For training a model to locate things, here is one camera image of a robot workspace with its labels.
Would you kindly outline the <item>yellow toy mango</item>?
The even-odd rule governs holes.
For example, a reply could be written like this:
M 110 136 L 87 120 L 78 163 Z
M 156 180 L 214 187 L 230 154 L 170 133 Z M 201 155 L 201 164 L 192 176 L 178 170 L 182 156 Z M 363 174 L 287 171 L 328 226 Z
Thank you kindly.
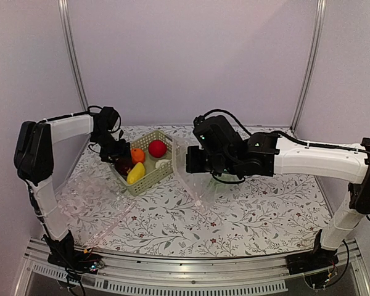
M 138 162 L 127 175 L 126 182 L 134 184 L 146 175 L 146 168 L 142 162 Z

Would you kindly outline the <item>white toy garlic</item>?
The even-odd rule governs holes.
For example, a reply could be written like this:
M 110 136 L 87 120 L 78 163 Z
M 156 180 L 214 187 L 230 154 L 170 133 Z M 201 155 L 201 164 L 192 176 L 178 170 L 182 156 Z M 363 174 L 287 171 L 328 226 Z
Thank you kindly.
M 168 159 L 160 159 L 160 160 L 156 161 L 155 167 L 160 168 L 161 166 L 165 165 L 168 162 L 169 162 Z

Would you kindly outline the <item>red toy apple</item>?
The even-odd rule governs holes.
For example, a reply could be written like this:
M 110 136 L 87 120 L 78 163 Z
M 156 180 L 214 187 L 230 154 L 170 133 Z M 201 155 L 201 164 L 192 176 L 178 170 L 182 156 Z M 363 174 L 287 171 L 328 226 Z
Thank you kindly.
M 149 144 L 148 151 L 152 157 L 161 158 L 167 152 L 167 145 L 161 140 L 154 140 Z

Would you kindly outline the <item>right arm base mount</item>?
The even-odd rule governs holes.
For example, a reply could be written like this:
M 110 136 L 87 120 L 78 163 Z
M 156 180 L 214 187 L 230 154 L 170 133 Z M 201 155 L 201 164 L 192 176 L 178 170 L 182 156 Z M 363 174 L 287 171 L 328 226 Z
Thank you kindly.
M 313 290 L 325 289 L 333 284 L 333 277 L 338 275 L 339 259 L 336 250 L 324 250 L 320 238 L 322 230 L 317 232 L 313 248 L 285 257 L 286 268 L 290 275 L 305 274 L 304 280 Z

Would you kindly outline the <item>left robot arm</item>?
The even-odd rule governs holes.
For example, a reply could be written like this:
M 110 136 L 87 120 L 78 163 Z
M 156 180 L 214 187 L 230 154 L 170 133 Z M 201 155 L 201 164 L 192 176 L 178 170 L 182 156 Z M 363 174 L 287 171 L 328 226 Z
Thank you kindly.
M 97 112 L 87 109 L 41 121 L 25 121 L 21 125 L 15 148 L 14 165 L 18 177 L 30 191 L 36 216 L 54 242 L 65 242 L 72 235 L 61 214 L 54 194 L 54 144 L 87 135 L 100 147 L 102 162 L 114 163 L 130 157 L 130 144 L 122 138 L 121 117 L 113 107 L 99 107 Z

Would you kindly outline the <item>dark red toy fruit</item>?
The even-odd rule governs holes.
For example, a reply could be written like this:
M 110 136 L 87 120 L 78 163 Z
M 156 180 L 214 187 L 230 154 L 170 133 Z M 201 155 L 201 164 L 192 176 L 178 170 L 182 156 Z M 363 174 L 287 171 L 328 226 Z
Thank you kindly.
M 126 178 L 133 169 L 134 163 L 131 158 L 118 158 L 114 163 L 114 167 L 117 173 Z

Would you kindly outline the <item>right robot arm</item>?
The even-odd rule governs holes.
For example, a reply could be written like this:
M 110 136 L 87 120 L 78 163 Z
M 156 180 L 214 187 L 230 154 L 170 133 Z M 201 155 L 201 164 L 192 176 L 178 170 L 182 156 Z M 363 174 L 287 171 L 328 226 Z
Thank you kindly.
M 248 176 L 305 174 L 348 181 L 346 196 L 332 220 L 317 234 L 306 263 L 319 269 L 334 255 L 363 217 L 370 215 L 370 138 L 338 145 L 295 139 L 282 131 L 250 133 L 242 139 L 215 109 L 194 119 L 198 146 L 187 148 L 186 172 L 209 173 L 218 180 L 234 175 L 241 184 Z

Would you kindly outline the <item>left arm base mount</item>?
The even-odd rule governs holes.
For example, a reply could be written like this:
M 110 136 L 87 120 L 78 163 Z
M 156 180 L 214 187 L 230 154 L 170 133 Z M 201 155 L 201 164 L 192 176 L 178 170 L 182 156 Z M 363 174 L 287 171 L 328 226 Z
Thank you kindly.
M 49 235 L 43 235 L 43 241 L 48 245 L 50 254 L 47 261 L 56 266 L 67 268 L 77 273 L 92 273 L 105 266 L 102 257 L 87 251 L 75 249 L 74 238 L 70 231 L 67 232 L 62 240 L 54 240 Z

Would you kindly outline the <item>clear zip top bag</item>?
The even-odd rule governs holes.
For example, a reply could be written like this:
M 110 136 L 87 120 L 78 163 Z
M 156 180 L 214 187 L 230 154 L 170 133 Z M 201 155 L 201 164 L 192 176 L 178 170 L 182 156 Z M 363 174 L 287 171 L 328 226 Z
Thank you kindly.
M 231 189 L 240 189 L 245 183 L 225 184 L 213 179 L 210 173 L 187 173 L 186 154 L 189 146 L 199 148 L 194 140 L 179 137 L 172 139 L 173 172 L 196 208 L 206 213 L 219 197 L 229 193 Z

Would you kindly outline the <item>orange toy orange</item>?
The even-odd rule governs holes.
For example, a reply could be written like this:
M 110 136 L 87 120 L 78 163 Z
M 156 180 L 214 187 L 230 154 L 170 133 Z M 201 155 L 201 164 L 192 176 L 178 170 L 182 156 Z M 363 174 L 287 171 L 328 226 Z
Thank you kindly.
M 133 164 L 144 163 L 146 161 L 146 153 L 140 148 L 130 150 L 131 160 Z

